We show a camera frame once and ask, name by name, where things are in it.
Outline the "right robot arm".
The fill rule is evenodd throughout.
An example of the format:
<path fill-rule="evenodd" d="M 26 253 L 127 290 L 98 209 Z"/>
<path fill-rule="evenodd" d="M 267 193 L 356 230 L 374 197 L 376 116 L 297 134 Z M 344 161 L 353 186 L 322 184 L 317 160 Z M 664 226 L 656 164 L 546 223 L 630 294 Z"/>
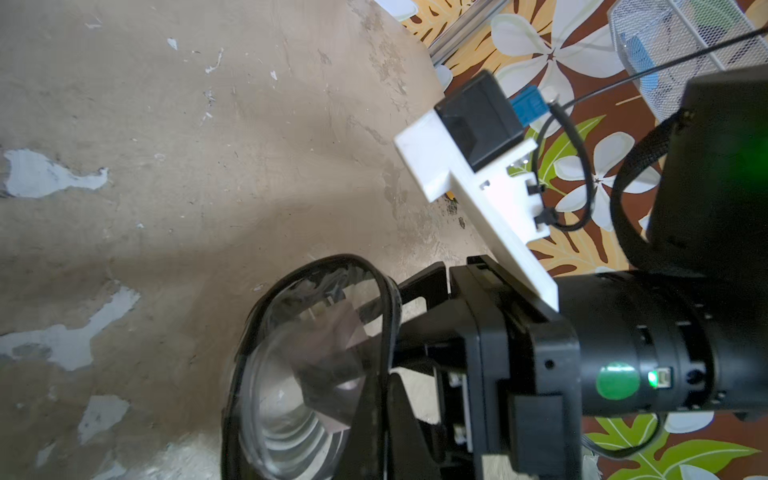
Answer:
<path fill-rule="evenodd" d="M 443 422 L 390 384 L 390 472 L 468 479 L 486 454 L 577 479 L 586 416 L 767 411 L 767 69 L 691 80 L 678 112 L 625 158 L 609 210 L 630 269 L 556 280 L 551 307 L 497 258 L 403 283 L 427 310 L 401 330 L 403 367 L 430 366 Z"/>

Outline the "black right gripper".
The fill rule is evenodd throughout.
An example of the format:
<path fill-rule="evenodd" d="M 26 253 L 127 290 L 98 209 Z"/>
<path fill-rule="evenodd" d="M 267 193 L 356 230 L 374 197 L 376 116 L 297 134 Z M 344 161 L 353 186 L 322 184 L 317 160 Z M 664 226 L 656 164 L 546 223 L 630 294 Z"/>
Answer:
<path fill-rule="evenodd" d="M 423 426 L 426 464 L 479 479 L 487 455 L 541 479 L 581 476 L 580 347 L 572 325 L 486 255 L 435 263 L 399 287 L 425 311 L 400 328 L 394 363 L 431 374 L 440 421 Z M 386 400 L 365 379 L 334 479 L 387 477 Z"/>

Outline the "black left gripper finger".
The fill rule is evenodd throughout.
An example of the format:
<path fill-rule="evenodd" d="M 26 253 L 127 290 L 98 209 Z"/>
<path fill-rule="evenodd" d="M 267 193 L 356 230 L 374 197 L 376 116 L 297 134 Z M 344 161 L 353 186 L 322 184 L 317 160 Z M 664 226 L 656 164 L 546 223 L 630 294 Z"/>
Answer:
<path fill-rule="evenodd" d="M 441 478 L 428 449 L 419 421 L 414 416 L 402 378 L 389 375 L 386 412 L 390 437 L 390 474 L 393 479 Z"/>

